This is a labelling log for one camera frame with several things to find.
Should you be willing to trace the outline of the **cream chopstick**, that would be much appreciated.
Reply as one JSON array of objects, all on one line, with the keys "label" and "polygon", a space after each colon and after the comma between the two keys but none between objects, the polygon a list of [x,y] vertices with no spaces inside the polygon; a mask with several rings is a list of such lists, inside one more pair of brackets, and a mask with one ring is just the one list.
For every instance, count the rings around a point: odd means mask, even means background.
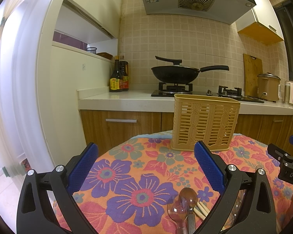
[{"label": "cream chopstick", "polygon": [[193,211],[202,221],[205,220],[206,216],[197,207],[193,208]]},{"label": "cream chopstick", "polygon": [[199,205],[206,211],[207,214],[210,213],[210,209],[203,202],[199,201]]}]

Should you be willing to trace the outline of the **white electric kettle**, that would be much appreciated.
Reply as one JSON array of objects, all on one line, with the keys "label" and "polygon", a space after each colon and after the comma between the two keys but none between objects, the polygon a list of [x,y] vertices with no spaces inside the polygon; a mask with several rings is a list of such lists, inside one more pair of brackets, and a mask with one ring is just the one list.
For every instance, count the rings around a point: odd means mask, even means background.
[{"label": "white electric kettle", "polygon": [[285,81],[284,103],[293,106],[293,81]]}]

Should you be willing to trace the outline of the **brown rice cooker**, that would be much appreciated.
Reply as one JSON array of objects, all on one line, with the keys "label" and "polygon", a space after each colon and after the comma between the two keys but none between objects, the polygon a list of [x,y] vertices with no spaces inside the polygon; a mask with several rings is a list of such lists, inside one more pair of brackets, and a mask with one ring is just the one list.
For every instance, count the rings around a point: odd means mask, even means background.
[{"label": "brown rice cooker", "polygon": [[278,102],[280,99],[280,77],[270,72],[259,74],[258,97],[267,101]]}]

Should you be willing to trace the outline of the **beige plastic utensil basket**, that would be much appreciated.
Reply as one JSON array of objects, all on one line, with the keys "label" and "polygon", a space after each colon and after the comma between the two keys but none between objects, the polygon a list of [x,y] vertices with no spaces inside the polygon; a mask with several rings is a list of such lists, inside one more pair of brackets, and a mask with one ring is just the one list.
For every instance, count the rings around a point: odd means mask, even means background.
[{"label": "beige plastic utensil basket", "polygon": [[226,97],[212,97],[210,104],[177,102],[173,116],[171,148],[193,151],[203,141],[212,152],[227,151],[238,121],[240,102]]}]

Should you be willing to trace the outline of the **black gas stove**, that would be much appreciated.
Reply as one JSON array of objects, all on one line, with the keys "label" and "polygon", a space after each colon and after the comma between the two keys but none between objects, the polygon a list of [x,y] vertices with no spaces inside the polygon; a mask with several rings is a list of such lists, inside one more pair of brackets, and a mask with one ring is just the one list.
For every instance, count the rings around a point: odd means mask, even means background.
[{"label": "black gas stove", "polygon": [[174,97],[175,94],[227,97],[238,101],[246,101],[261,104],[264,103],[264,101],[258,98],[243,96],[241,88],[235,87],[234,89],[229,89],[225,86],[218,86],[218,90],[216,92],[212,92],[212,90],[209,89],[205,91],[194,91],[192,83],[178,85],[176,83],[167,84],[164,82],[160,82],[159,88],[151,94],[151,97]]}]

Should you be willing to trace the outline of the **wooden cutting board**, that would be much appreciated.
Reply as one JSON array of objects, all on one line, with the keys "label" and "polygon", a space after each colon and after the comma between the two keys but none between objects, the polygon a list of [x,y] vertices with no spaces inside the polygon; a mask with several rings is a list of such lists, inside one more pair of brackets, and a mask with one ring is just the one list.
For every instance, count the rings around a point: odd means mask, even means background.
[{"label": "wooden cutting board", "polygon": [[245,95],[251,97],[258,96],[258,80],[257,76],[263,73],[262,60],[243,54],[243,65],[244,65],[244,90]]}]

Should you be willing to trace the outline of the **floral orange tablecloth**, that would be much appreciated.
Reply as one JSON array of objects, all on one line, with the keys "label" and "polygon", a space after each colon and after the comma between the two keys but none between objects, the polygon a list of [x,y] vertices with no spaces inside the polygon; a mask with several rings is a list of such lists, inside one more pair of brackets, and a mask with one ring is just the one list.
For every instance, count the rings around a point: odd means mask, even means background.
[{"label": "floral orange tablecloth", "polygon": [[[135,136],[112,148],[93,164],[73,198],[99,233],[175,233],[167,214],[167,201],[183,188],[191,188],[199,203],[211,209],[214,191],[193,152],[170,147],[171,132]],[[293,214],[293,185],[278,178],[279,163],[267,146],[234,134],[222,159],[242,171],[266,171],[275,202],[278,225]]]}]

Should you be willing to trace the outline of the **wok lid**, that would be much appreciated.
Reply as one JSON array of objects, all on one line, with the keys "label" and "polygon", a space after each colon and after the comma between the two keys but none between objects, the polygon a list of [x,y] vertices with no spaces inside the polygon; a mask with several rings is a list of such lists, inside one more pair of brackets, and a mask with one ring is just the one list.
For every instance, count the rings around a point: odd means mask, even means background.
[{"label": "wok lid", "polygon": [[168,59],[168,58],[163,58],[163,57],[159,57],[159,56],[155,56],[155,58],[160,61],[170,62],[174,66],[179,66],[182,63],[182,60],[180,60],[180,59]]}]

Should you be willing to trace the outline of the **white countertop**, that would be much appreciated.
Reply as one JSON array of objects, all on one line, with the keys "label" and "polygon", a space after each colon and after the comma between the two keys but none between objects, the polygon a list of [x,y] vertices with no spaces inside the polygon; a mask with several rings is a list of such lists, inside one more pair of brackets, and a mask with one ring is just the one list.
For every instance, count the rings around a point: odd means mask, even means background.
[{"label": "white countertop", "polygon": [[[212,97],[177,94],[175,97],[152,97],[149,90],[130,90],[112,93],[108,87],[82,89],[77,91],[79,110],[109,110],[119,112],[160,112],[172,113],[175,104],[181,102],[210,104]],[[278,102],[240,102],[243,115],[293,115],[293,106]]]}]

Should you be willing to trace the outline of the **dark soy sauce bottle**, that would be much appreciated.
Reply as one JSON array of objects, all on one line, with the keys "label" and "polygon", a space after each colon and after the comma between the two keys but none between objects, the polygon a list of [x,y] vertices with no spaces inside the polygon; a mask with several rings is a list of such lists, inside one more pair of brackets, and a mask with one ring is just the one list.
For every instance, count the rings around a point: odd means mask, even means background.
[{"label": "dark soy sauce bottle", "polygon": [[120,92],[122,91],[122,76],[120,73],[119,68],[119,57],[115,57],[114,62],[114,71],[112,72],[112,75],[109,79],[109,91],[110,92]]}]

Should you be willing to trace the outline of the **red label sauce bottle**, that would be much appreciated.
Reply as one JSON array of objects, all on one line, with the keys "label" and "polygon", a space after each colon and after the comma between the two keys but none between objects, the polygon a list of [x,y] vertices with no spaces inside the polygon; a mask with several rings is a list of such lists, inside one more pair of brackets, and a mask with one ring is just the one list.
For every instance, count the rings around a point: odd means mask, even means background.
[{"label": "red label sauce bottle", "polygon": [[120,73],[123,78],[123,91],[129,90],[129,75],[128,75],[128,62],[125,61],[124,56],[120,56]]}]

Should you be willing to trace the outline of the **glass cup on shelf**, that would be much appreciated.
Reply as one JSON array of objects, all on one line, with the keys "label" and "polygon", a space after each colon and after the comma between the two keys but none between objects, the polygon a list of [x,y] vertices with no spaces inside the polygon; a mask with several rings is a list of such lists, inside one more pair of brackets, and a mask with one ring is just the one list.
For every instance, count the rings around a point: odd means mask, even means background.
[{"label": "glass cup on shelf", "polygon": [[92,54],[96,54],[97,53],[97,48],[96,47],[87,47],[86,51]]}]

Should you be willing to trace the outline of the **upper wall cabinet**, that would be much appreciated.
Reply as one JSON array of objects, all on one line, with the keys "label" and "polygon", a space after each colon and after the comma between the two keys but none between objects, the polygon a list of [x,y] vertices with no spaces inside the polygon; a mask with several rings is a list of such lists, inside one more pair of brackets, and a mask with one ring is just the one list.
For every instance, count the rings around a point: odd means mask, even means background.
[{"label": "upper wall cabinet", "polygon": [[255,2],[255,7],[236,20],[237,32],[265,45],[283,41],[282,29],[270,1]]}]

